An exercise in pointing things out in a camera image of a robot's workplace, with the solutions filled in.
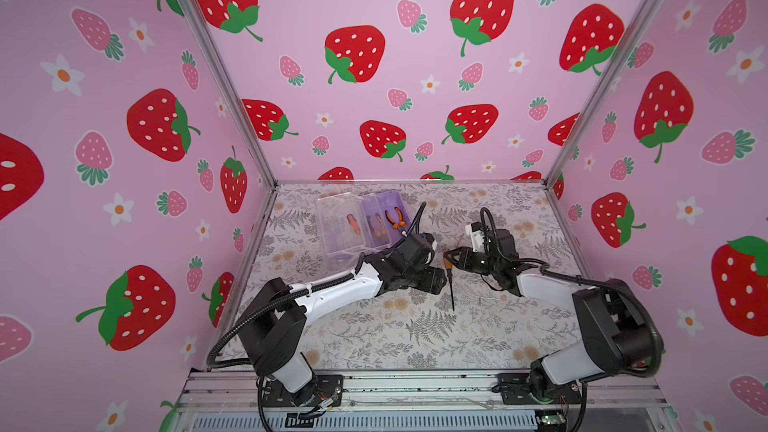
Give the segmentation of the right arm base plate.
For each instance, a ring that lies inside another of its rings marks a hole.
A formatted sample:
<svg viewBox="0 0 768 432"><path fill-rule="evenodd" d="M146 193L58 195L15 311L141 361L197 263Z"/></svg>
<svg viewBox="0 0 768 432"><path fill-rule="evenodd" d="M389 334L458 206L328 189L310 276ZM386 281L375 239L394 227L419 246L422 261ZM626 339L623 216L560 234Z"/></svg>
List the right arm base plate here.
<svg viewBox="0 0 768 432"><path fill-rule="evenodd" d="M547 379L532 379L526 373L500 373L491 387L505 405L578 405L581 393L575 382L551 384Z"/></svg>

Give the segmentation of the small orange black tool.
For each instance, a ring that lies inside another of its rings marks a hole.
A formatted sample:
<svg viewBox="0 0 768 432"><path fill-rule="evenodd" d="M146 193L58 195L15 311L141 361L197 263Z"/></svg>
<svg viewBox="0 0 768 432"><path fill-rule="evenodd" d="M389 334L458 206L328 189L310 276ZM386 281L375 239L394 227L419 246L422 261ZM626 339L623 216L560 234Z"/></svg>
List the small orange black tool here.
<svg viewBox="0 0 768 432"><path fill-rule="evenodd" d="M348 214L346 216L346 218L347 218L347 222L348 222L349 226L352 228L354 233L356 235L361 235L362 231L361 231L360 225L359 225L357 219L355 218L355 216L353 214Z"/></svg>

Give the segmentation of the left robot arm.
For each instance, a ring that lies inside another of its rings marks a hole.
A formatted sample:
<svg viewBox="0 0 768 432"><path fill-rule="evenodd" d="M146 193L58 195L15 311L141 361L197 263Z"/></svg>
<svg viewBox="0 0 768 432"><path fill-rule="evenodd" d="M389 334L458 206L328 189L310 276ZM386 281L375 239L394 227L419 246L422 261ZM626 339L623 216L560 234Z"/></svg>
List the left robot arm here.
<svg viewBox="0 0 768 432"><path fill-rule="evenodd" d="M304 330L338 309L383 294L416 289L438 295L447 284L431 265L437 243L429 233L404 235L393 246L362 254L354 267L319 281L288 285L268 281L206 357L210 369L250 365L289 393L315 386L315 373L298 351Z"/></svg>

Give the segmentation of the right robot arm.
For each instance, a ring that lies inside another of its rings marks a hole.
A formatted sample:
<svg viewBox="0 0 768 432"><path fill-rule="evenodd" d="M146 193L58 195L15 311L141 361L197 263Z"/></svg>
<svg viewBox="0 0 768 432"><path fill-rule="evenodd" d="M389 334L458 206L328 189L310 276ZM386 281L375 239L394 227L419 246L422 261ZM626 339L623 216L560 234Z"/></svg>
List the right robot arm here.
<svg viewBox="0 0 768 432"><path fill-rule="evenodd" d="M554 272L541 259L520 256L514 237L489 223L472 223L466 233L468 247L443 253L452 267L490 277L496 291L546 302L577 319L580 340L534 361L532 382L564 385L617 375L648 378L657 373L663 339L625 282Z"/></svg>

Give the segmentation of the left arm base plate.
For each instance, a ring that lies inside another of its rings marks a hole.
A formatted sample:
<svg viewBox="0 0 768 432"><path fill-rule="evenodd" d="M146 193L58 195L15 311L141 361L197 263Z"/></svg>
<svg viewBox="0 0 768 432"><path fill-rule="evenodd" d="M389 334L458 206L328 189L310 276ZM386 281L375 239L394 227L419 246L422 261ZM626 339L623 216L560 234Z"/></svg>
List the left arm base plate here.
<svg viewBox="0 0 768 432"><path fill-rule="evenodd" d="M344 376L321 374L297 392L288 391L277 381L268 381L262 390L260 403L268 408L330 407L341 404Z"/></svg>

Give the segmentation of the yellow combination pliers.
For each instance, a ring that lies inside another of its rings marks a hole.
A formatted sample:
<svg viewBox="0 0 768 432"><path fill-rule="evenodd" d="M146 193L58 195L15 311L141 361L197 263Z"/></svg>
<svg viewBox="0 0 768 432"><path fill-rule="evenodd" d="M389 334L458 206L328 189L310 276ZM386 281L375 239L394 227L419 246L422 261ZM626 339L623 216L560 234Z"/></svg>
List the yellow combination pliers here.
<svg viewBox="0 0 768 432"><path fill-rule="evenodd" d="M385 218L389 222L390 226L395 231L404 232L408 227L408 221L403 210L394 206L391 209L385 211Z"/></svg>

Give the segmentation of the purple plastic tool box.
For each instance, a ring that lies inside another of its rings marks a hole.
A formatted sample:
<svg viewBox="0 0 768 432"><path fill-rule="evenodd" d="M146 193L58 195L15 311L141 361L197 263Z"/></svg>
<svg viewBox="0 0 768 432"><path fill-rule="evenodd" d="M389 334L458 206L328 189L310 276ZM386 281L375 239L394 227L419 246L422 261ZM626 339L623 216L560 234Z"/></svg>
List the purple plastic tool box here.
<svg viewBox="0 0 768 432"><path fill-rule="evenodd" d="M324 264L331 273L351 269L358 256L394 245L411 217L399 192L340 193L316 202Z"/></svg>

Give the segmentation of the orange handle screwdriver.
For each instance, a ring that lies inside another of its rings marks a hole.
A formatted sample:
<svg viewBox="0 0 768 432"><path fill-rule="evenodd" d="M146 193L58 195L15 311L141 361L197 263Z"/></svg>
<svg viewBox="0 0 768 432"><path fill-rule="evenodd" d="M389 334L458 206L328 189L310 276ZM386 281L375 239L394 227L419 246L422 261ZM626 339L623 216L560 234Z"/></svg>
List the orange handle screwdriver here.
<svg viewBox="0 0 768 432"><path fill-rule="evenodd" d="M443 253L443 265L444 265L444 270L446 273L447 283L449 287L451 307L452 307L452 310L455 310L455 299L454 299L454 289L453 289L453 264L449 260L446 253Z"/></svg>

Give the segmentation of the orange needle-nose pliers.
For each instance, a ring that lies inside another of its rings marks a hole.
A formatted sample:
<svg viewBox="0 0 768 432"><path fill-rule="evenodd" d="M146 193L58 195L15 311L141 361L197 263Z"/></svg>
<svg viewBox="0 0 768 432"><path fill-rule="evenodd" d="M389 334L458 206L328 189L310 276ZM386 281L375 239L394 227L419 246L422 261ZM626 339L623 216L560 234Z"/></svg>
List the orange needle-nose pliers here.
<svg viewBox="0 0 768 432"><path fill-rule="evenodd" d="M367 219L374 236L379 240L385 240L388 236L388 233L381 216L379 214L375 214L373 218L368 216Z"/></svg>

